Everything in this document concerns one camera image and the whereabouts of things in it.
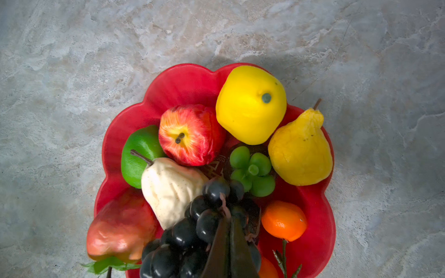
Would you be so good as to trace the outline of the small orange fake tangerine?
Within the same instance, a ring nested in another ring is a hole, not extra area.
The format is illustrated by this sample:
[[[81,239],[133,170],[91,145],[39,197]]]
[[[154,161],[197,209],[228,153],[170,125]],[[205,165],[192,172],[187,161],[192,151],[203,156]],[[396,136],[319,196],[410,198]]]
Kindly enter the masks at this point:
[[[274,265],[264,256],[261,257],[261,268],[258,272],[260,278],[278,278],[278,272]]]

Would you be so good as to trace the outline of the red flower-shaped fruit bowl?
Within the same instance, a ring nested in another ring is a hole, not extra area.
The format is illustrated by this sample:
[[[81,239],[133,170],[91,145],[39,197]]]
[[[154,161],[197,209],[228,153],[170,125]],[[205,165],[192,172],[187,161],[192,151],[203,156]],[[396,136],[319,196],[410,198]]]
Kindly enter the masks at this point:
[[[121,173],[121,156],[127,138],[142,127],[157,125],[161,115],[177,105],[216,105],[219,92],[234,64],[211,71],[197,64],[178,64],[161,72],[150,84],[141,103],[127,107],[108,127],[102,146],[105,179],[97,193],[94,212],[98,213],[129,185]],[[308,228],[299,239],[286,246],[287,269],[301,278],[314,278],[329,262],[336,241],[336,224],[325,190],[327,178],[315,185],[294,186],[279,179],[274,192],[261,198],[261,206],[273,200],[299,206]]]

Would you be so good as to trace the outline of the dark maroon fake fruit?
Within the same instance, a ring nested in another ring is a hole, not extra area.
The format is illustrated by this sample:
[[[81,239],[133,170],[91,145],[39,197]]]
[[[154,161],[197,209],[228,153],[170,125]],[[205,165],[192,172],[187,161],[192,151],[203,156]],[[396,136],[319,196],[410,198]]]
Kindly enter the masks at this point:
[[[266,146],[240,142],[229,149],[227,159],[223,168],[224,178],[240,182],[245,192],[257,198],[273,193],[276,174]]]

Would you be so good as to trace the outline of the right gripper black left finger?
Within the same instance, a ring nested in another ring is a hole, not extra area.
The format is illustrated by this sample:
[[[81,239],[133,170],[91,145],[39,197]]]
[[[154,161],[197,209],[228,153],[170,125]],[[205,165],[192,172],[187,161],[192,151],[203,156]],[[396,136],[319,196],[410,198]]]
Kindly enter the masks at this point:
[[[220,220],[202,278],[229,278],[230,227],[230,220],[226,218]]]

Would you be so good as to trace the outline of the large yellow fake lemon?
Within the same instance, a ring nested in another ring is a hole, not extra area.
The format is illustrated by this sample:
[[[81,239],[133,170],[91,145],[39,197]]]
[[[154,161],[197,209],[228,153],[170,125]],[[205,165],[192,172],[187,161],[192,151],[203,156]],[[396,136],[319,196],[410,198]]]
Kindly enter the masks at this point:
[[[254,66],[234,68],[216,103],[219,124],[248,145],[266,142],[287,110],[284,86],[270,73]]]

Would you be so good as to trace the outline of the dark fake grape bunch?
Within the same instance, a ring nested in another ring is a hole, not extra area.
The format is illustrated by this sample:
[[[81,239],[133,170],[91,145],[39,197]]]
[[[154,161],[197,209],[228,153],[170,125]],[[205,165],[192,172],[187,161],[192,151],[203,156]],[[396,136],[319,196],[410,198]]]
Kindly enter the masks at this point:
[[[142,278],[201,278],[221,219],[240,223],[257,273],[261,254],[256,245],[261,209],[245,197],[243,185],[222,177],[209,180],[185,209],[184,218],[143,249]]]

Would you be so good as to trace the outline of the small yellow fake lemon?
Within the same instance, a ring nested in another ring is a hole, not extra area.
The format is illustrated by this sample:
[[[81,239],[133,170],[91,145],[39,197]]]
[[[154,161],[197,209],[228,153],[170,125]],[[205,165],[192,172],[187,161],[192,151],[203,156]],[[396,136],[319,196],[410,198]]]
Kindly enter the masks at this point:
[[[322,132],[320,103],[321,99],[296,120],[280,127],[268,144],[272,167],[290,185],[317,184],[333,170],[333,155]]]

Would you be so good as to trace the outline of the red fake apple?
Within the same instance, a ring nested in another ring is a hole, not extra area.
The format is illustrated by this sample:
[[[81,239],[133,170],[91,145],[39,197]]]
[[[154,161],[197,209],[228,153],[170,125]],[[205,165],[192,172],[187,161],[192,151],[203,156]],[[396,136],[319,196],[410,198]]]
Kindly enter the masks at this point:
[[[202,104],[176,106],[165,111],[159,126],[164,153],[183,166],[204,166],[219,155],[226,130],[213,108]]]

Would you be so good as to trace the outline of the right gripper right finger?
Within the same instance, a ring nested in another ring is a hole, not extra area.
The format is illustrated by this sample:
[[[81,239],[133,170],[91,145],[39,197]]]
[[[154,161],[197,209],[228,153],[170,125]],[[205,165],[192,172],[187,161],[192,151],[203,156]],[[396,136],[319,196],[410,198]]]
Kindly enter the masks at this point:
[[[229,235],[230,275],[232,278],[258,278],[240,221],[233,217]]]

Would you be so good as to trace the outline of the red fake mango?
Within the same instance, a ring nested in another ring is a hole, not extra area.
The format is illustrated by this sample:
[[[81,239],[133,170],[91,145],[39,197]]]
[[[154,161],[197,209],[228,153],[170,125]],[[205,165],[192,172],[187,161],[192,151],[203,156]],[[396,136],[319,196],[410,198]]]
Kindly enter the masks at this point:
[[[143,249],[155,239],[158,228],[142,191],[131,187],[95,216],[86,237],[87,254],[93,261],[82,266],[95,275],[111,269],[140,269]]]

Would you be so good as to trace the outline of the cream fake pear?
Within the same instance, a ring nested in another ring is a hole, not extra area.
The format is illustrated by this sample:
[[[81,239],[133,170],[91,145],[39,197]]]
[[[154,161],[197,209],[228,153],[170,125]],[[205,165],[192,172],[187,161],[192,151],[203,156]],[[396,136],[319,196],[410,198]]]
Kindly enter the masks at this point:
[[[195,167],[184,167],[170,158],[150,160],[134,149],[130,152],[147,163],[141,190],[162,229],[170,229],[184,218],[190,202],[201,195],[209,179]]]

